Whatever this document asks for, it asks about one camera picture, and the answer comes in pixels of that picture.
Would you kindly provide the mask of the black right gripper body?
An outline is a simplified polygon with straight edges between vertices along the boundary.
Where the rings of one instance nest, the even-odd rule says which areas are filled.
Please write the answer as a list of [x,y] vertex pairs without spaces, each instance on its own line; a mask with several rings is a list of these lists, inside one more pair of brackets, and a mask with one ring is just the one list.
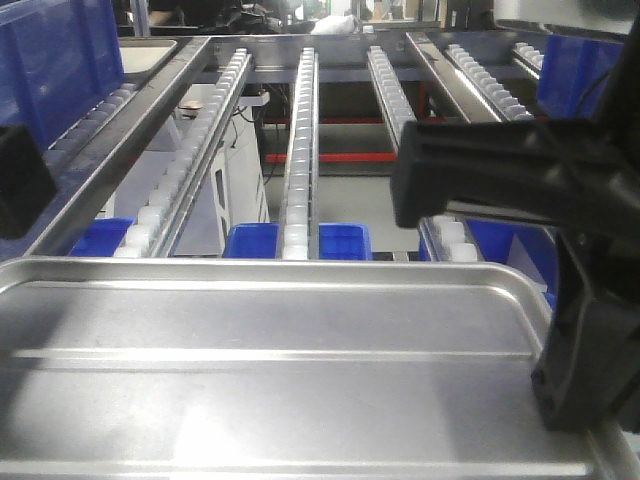
[[460,201],[556,229],[556,308],[532,373],[551,430],[607,416],[639,429],[639,30],[589,118],[403,128],[391,180],[396,223]]

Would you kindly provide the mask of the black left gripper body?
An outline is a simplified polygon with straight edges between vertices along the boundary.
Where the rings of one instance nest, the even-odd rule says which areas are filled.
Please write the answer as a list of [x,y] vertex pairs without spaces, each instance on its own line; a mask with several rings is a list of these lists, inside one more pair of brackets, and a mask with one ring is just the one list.
[[1,238],[20,239],[54,198],[57,188],[25,125],[1,126]]

